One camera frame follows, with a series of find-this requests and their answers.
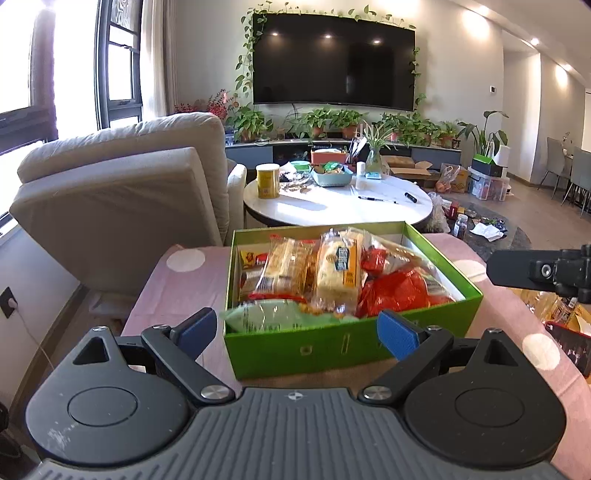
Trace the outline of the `shiny red snack bag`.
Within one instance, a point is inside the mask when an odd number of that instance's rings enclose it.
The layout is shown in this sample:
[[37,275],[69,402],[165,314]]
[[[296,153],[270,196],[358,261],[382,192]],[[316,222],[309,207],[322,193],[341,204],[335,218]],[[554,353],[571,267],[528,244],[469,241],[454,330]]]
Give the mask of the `shiny red snack bag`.
[[355,316],[377,317],[383,310],[406,312],[453,302],[447,294],[430,294],[426,279],[417,269],[398,270],[363,284]]

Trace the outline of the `pale green snack bag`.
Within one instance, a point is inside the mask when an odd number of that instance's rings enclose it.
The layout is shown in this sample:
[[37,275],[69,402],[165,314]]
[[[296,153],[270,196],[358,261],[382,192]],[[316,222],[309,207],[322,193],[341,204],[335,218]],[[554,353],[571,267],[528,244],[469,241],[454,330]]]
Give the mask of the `pale green snack bag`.
[[226,327],[238,333],[291,331],[358,322],[355,316],[322,312],[293,300],[268,299],[221,312]]

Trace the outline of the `orange bread packet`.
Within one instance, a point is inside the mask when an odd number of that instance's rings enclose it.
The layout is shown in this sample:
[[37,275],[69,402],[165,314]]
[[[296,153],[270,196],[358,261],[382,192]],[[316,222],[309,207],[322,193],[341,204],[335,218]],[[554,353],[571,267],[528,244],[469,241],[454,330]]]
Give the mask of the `orange bread packet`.
[[315,261],[311,304],[325,312],[356,313],[362,290],[358,235],[348,230],[329,230],[322,235]]

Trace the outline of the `yellow bread packet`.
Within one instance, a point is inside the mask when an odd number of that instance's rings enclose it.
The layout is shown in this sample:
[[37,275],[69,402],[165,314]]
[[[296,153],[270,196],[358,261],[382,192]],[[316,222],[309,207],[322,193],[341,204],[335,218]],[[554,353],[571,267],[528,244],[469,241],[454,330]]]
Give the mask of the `yellow bread packet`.
[[249,299],[280,299],[303,303],[315,246],[315,240],[274,236],[263,273],[249,294]]

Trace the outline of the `brown beige snack bag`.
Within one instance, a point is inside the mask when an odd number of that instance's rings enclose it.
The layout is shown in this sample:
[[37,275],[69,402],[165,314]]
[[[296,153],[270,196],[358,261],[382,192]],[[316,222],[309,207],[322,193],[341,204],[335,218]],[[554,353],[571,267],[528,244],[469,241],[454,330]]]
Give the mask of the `brown beige snack bag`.
[[256,285],[259,284],[259,278],[263,274],[263,267],[246,269],[242,271],[239,280],[238,299],[246,301],[249,295],[256,290]]

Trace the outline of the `green cardboard box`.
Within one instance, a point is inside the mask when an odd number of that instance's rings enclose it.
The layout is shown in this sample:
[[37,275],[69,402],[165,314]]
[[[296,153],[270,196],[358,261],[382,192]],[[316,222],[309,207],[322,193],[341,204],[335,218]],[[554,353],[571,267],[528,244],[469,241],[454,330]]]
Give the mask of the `green cardboard box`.
[[221,314],[239,380],[389,358],[377,317],[463,337],[482,292],[405,222],[238,230]]

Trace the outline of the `black marker pen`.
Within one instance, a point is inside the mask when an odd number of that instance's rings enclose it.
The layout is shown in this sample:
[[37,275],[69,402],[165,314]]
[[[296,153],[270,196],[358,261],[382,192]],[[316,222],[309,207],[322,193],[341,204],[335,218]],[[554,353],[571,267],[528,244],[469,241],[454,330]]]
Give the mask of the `black marker pen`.
[[414,195],[412,195],[412,194],[411,194],[411,193],[409,193],[409,192],[406,192],[406,193],[405,193],[405,197],[406,197],[406,198],[408,198],[410,201],[412,201],[412,202],[413,202],[413,203],[415,203],[415,204],[417,204],[417,203],[418,203],[418,199],[417,199],[417,198],[415,198],[415,196],[414,196]]

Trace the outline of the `cardboard box on console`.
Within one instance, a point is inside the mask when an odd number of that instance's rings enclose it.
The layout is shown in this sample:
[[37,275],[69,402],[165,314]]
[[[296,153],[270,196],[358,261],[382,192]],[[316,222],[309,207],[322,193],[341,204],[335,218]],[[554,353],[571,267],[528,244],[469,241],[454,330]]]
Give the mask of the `cardboard box on console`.
[[425,180],[431,177],[430,169],[433,164],[428,161],[416,162],[411,157],[398,155],[384,155],[383,160],[393,176],[406,180]]

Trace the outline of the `beige sofa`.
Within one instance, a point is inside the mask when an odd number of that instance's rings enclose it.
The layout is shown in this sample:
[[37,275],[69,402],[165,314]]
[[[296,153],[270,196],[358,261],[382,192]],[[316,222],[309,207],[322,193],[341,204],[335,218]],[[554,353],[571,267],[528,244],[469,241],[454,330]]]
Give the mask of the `beige sofa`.
[[242,229],[246,173],[214,114],[174,114],[35,149],[10,213],[84,286],[137,296],[169,247]]

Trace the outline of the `yellow canister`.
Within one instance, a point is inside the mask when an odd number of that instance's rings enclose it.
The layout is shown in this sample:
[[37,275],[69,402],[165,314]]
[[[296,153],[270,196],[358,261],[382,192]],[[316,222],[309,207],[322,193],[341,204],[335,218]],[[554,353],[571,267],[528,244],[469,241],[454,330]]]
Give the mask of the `yellow canister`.
[[280,196],[280,166],[274,163],[256,166],[256,186],[260,199]]

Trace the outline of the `light blue snack bowl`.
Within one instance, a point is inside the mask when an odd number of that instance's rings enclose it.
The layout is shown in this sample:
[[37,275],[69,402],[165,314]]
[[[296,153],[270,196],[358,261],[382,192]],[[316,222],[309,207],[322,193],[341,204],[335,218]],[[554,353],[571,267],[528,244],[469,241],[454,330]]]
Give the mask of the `light blue snack bowl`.
[[342,166],[339,172],[332,173],[318,173],[312,170],[311,178],[322,188],[346,187],[352,182],[353,172],[346,166]]

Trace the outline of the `white round coffee table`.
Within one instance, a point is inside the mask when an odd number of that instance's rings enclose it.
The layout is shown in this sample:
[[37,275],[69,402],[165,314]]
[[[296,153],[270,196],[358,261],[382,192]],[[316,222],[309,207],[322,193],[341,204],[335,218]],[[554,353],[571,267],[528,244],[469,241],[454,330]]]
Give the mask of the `white round coffee table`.
[[[409,192],[415,204],[405,197]],[[256,182],[245,187],[249,215],[266,226],[322,226],[406,222],[418,224],[433,211],[433,201],[419,186],[394,176],[381,180],[353,178],[346,187],[280,188],[280,196],[260,199]]]

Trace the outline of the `dark tv console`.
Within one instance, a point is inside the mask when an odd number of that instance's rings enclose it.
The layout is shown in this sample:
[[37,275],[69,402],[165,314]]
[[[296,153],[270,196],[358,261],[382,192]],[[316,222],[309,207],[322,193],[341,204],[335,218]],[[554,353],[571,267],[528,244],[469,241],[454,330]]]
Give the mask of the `dark tv console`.
[[[245,165],[249,170],[254,170],[259,164],[276,163],[284,165],[295,160],[311,161],[311,152],[318,149],[335,149],[339,152],[348,153],[351,143],[351,140],[345,139],[291,139],[235,143],[225,147],[225,154],[228,159]],[[442,164],[460,165],[462,152],[458,149],[406,146],[388,142],[382,148],[381,155],[383,157],[409,157],[415,163],[427,161],[432,164],[432,170],[439,170]]]

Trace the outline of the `wall power socket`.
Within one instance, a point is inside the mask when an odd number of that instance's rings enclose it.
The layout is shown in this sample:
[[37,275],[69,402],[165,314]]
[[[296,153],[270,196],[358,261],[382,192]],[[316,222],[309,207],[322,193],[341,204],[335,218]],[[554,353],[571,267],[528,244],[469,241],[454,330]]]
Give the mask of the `wall power socket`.
[[6,287],[0,294],[0,309],[6,318],[9,318],[18,309],[18,303],[9,287]]

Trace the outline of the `wall mounted television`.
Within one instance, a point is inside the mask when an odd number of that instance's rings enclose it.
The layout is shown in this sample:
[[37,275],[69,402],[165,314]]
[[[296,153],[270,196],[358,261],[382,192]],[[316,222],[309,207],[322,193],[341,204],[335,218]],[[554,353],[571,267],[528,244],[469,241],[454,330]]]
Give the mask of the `wall mounted television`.
[[416,34],[368,20],[253,16],[253,102],[410,111]]

